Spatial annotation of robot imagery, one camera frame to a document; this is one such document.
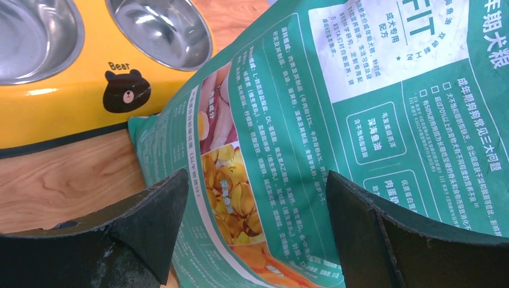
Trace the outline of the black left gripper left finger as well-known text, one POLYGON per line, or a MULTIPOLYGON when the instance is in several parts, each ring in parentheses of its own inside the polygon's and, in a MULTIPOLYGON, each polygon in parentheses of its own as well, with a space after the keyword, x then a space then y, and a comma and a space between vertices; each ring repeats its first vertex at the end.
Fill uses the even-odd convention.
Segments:
POLYGON ((91 214, 1 235, 2 287, 160 287, 188 197, 188 174, 170 177, 91 214))

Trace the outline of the green pet food bag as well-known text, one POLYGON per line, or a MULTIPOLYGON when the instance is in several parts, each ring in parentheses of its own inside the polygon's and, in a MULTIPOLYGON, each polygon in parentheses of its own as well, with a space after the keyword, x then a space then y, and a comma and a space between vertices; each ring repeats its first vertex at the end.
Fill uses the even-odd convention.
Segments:
POLYGON ((508 239, 508 2, 278 1, 128 130, 147 185, 186 169, 180 287, 346 287, 335 171, 508 239))

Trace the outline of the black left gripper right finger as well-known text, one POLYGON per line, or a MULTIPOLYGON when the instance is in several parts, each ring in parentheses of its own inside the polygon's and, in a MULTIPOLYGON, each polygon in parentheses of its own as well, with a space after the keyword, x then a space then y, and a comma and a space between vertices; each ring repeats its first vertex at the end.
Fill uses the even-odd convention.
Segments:
POLYGON ((348 287, 508 286, 507 238, 435 221, 334 171, 326 194, 348 287))

